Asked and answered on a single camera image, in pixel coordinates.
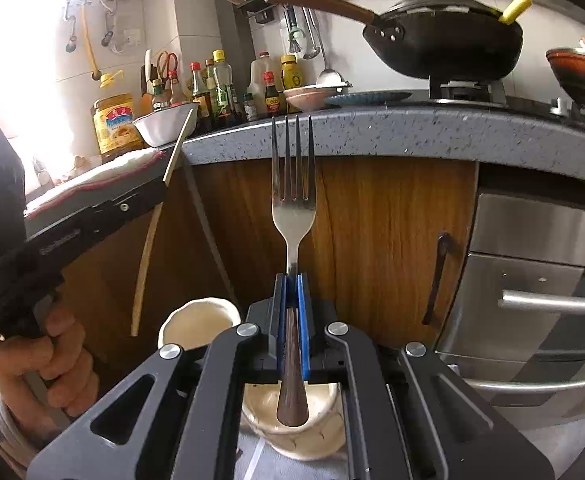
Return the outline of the person's left hand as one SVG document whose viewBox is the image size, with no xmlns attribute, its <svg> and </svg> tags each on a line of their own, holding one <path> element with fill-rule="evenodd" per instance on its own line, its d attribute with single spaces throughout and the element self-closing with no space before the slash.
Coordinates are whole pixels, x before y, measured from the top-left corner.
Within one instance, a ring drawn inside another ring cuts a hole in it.
<svg viewBox="0 0 585 480">
<path fill-rule="evenodd" d="M 71 309 L 58 302 L 48 312 L 44 336 L 12 337 L 0 342 L 0 393 L 24 434 L 35 441 L 49 441 L 60 427 L 24 382 L 27 372 L 49 382 L 47 406 L 78 417 L 98 395 L 93 357 L 84 348 L 85 330 Z"/>
</svg>

